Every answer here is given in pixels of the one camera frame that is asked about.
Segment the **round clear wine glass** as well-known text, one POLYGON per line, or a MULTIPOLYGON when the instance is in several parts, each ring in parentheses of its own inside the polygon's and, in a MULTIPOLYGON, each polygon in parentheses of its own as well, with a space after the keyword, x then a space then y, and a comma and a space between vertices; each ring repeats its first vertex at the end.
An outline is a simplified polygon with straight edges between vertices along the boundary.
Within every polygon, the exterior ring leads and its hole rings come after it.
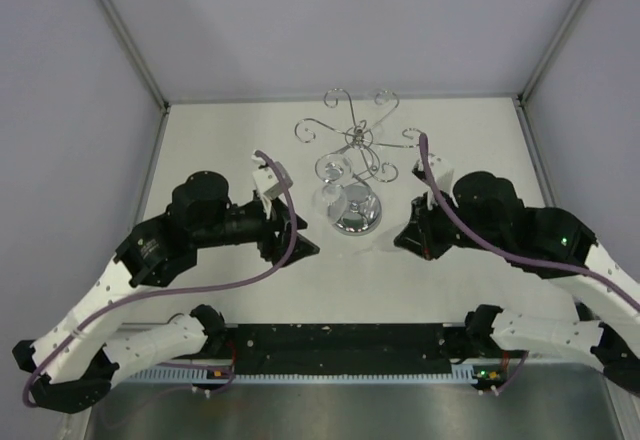
POLYGON ((319 158, 314 169, 321 185, 313 193, 312 206, 318 216, 335 224, 348 204, 345 185, 351 179, 351 162, 344 154, 331 153, 319 158))

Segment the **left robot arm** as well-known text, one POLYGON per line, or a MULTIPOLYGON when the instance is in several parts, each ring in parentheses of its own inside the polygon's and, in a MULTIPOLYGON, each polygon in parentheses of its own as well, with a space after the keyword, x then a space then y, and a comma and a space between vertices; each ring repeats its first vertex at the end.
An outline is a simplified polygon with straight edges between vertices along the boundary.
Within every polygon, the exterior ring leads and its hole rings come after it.
POLYGON ((209 305, 168 323, 115 338, 137 302, 194 293, 170 284, 197 264, 198 252, 256 245, 275 273, 320 249, 302 236, 307 223, 292 206, 286 177, 262 168, 276 193, 245 205, 229 198, 224 176, 196 172, 173 192, 164 213, 136 225, 103 274, 66 317, 36 340, 21 340, 12 354, 30 377, 22 399, 29 408, 74 414, 100 402, 136 373, 175 358, 213 359, 226 347, 223 316, 209 305))

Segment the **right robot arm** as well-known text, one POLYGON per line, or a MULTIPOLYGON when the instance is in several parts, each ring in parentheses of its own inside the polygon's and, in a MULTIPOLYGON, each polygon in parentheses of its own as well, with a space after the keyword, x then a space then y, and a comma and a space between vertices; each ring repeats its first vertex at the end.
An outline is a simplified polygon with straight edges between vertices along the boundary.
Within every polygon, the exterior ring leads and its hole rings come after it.
POLYGON ((396 247, 427 261, 453 247, 491 252, 566 291, 596 316, 554 321, 481 305, 465 319, 467 344, 474 353, 558 356, 639 393, 639 283, 616 264, 589 227, 566 210, 526 206, 510 180, 486 171, 455 183, 419 166, 412 173, 427 191, 412 200, 396 247))

